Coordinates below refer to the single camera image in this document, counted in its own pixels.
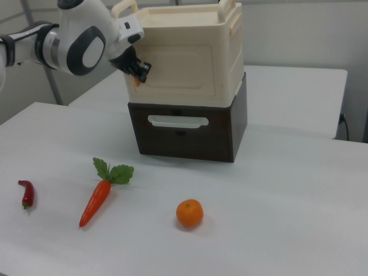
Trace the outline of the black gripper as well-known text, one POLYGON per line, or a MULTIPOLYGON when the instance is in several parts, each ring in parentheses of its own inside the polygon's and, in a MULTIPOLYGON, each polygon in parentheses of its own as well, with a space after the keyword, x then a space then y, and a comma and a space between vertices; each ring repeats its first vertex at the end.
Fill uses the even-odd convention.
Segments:
POLYGON ((109 62, 112 64, 112 66, 120 71, 128 75, 132 75, 141 83, 146 82, 147 75, 152 67, 150 63, 142 63, 140 61, 140 59, 136 56, 134 47, 128 47, 120 56, 114 59, 109 59, 109 62))

